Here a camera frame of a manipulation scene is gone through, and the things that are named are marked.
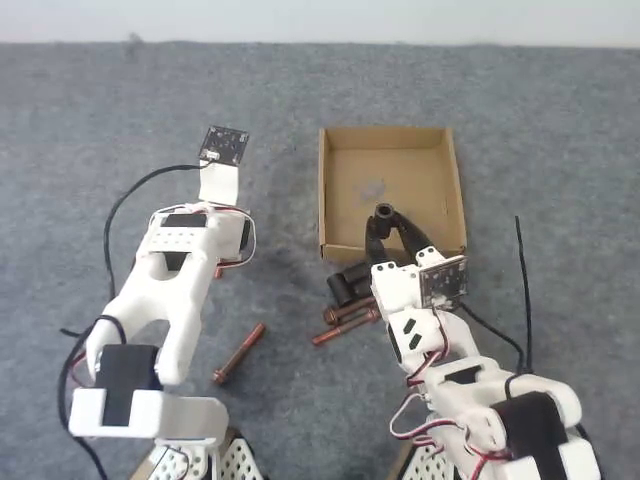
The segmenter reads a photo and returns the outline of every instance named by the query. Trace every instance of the open cardboard box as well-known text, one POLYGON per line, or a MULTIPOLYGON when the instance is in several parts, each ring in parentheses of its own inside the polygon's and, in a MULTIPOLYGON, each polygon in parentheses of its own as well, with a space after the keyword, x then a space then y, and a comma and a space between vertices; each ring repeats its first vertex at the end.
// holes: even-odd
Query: open cardboard box
MULTIPOLYGON (((390 203, 444 255, 467 246, 458 166, 449 128, 335 127, 320 130, 319 235, 322 258, 364 259, 367 218, 390 203)), ((397 232, 385 241, 407 260, 397 232)))

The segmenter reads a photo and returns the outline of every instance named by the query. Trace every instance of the black cable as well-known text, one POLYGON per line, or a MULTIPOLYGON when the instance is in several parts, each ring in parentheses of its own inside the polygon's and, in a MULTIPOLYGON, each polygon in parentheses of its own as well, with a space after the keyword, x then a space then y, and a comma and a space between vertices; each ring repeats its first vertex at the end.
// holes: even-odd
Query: black cable
POLYGON ((531 295, 529 292, 529 277, 527 276, 527 263, 524 259, 524 243, 522 242, 522 231, 520 230, 520 217, 516 215, 516 236, 518 237, 518 254, 520 257, 520 270, 522 272, 522 288, 524 289, 524 305, 527 325, 527 355, 525 367, 516 372, 504 382, 504 394, 507 400, 511 400, 511 383, 521 375, 533 373, 533 325, 531 322, 531 295))
POLYGON ((78 332, 74 332, 73 330, 69 330, 68 328, 59 328, 58 331, 63 334, 66 335, 67 337, 71 337, 71 338, 78 338, 80 336, 80 334, 78 332))
POLYGON ((492 326, 490 323, 488 323, 486 320, 482 319, 479 315, 477 315, 473 310, 471 310, 469 308, 469 306, 464 303, 464 302, 460 302, 460 307, 481 327, 486 328, 487 330, 489 330, 491 333, 493 333, 494 335, 500 337, 502 340, 504 340, 505 342, 507 342, 509 345, 511 345, 515 351, 518 353, 518 363, 516 365, 516 372, 521 372, 524 368, 524 350, 522 350, 522 347, 518 344, 518 342, 516 342, 513 338, 511 338, 509 335, 507 335, 506 333, 501 332, 500 330, 498 330, 496 327, 492 326))
POLYGON ((91 330, 93 330, 93 324, 87 327, 76 340, 75 345, 69 352, 67 359, 64 361, 62 366, 62 370, 60 371, 60 376, 58 377, 58 418, 60 419, 60 423, 62 428, 64 428, 65 432, 69 434, 71 439, 76 442, 80 447, 89 454, 93 464, 96 466, 96 470, 98 470, 98 474, 102 480, 108 480, 107 472, 105 472, 102 463, 100 462, 100 458, 98 458, 98 454, 95 450, 89 445, 84 438, 76 437, 69 431, 69 415, 67 414, 67 377, 69 376, 69 371, 71 370, 73 361, 84 345, 84 342, 91 334, 91 330))
POLYGON ((524 244, 520 230, 520 217, 516 215, 516 235, 518 236, 518 253, 520 256, 520 269, 522 271, 522 287, 524 289, 524 304, 527 321, 527 371, 533 372, 533 327, 531 324, 531 294, 529 292, 529 277, 527 276, 527 263, 524 259, 524 244))
POLYGON ((136 183, 133 184, 129 190, 127 190, 111 207, 111 211, 109 215, 107 215, 107 219, 104 222, 104 231, 102 235, 102 246, 104 250, 104 264, 107 268, 107 275, 109 277, 109 300, 113 300, 116 297, 116 281, 113 275, 113 266, 111 265, 111 248, 110 248, 110 234, 111 234, 111 223, 113 223, 113 219, 118 212, 120 206, 124 203, 124 201, 129 198, 129 196, 135 192, 142 185, 147 183, 152 178, 157 177, 158 175, 162 175, 163 173, 176 172, 176 171, 187 171, 187 170, 202 170, 203 168, 211 165, 213 161, 208 162, 204 165, 171 165, 169 167, 162 167, 154 170, 151 173, 148 173, 136 183))

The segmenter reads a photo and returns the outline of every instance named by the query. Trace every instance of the gray carpet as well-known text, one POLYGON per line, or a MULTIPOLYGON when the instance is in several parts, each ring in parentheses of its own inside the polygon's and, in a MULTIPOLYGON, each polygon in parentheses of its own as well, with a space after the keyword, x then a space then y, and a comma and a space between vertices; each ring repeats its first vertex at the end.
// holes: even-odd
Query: gray carpet
MULTIPOLYGON (((209 124, 251 132, 240 204, 259 245, 211 288, 178 390, 224 401, 272 479, 382 479, 399 447, 387 421, 403 375, 382 325, 309 342, 330 300, 317 131, 352 124, 454 128, 469 304, 523 338, 520 214, 535 368, 578 392, 609 479, 637 477, 640 52, 138 42, 0 46, 1 478, 96 478, 56 418, 72 344, 57 328, 80 329, 104 306, 114 199, 154 168, 195 161, 209 124), (212 386, 258 321, 267 336, 227 387, 212 386)), ((113 228, 119 282, 150 212, 196 193, 195 174, 175 173, 125 204, 113 228)), ((508 346, 472 328, 483 352, 513 365, 508 346)), ((112 478, 149 447, 93 443, 112 478)))

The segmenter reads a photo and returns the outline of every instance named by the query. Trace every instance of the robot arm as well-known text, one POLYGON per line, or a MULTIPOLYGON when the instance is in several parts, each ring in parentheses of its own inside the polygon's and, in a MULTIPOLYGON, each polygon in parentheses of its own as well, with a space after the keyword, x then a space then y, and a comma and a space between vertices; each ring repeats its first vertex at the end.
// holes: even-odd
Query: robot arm
POLYGON ((537 375, 515 376, 480 355, 466 322, 451 313, 466 293, 466 257, 444 258, 416 230, 384 204, 367 222, 372 292, 407 385, 417 390, 392 419, 392 434, 437 447, 470 480, 599 480, 590 443, 570 433, 582 417, 575 392, 537 375), (415 252, 415 264, 386 257, 381 239, 390 228, 415 252), (416 397, 433 414, 396 432, 395 418, 416 397))
POLYGON ((229 417, 215 398, 164 392, 187 376, 201 331, 200 312, 216 269, 239 266, 255 224, 235 203, 237 165, 248 135, 211 127, 201 148, 201 199, 159 210, 119 294, 86 340, 94 385, 76 388, 69 431, 76 437, 153 438, 177 449, 189 478, 219 478, 218 447, 229 417), (156 320, 169 323, 161 348, 128 343, 156 320), (207 466, 198 459, 210 459, 207 466))

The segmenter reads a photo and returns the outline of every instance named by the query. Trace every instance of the bolt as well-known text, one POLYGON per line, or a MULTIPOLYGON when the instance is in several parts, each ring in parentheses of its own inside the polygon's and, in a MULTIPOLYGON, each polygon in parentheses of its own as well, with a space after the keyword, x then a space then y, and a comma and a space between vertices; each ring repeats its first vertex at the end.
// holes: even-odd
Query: bolt
POLYGON ((311 339, 311 343, 313 343, 317 347, 325 342, 328 342, 332 338, 343 335, 353 330, 354 328, 358 328, 359 326, 364 325, 365 323, 373 323, 378 320, 380 316, 380 311, 377 308, 367 308, 361 315, 358 315, 348 322, 332 328, 328 332, 313 337, 311 339))
POLYGON ((329 307, 324 311, 324 314, 323 314, 324 321, 328 325, 338 325, 340 323, 340 320, 343 317, 346 317, 347 315, 357 310, 360 310, 362 307, 366 307, 367 305, 370 305, 375 302, 376 302, 376 299, 373 296, 371 296, 371 297, 363 298, 362 300, 358 300, 357 302, 354 302, 351 305, 347 305, 346 307, 342 307, 338 309, 329 307))
POLYGON ((240 345, 234 354, 231 355, 231 358, 227 361, 224 367, 213 372, 212 380, 218 385, 222 385, 226 382, 229 374, 240 364, 251 347, 260 340, 266 329, 267 327, 265 327, 264 323, 257 324, 249 336, 247 336, 244 342, 242 342, 242 345, 240 345))

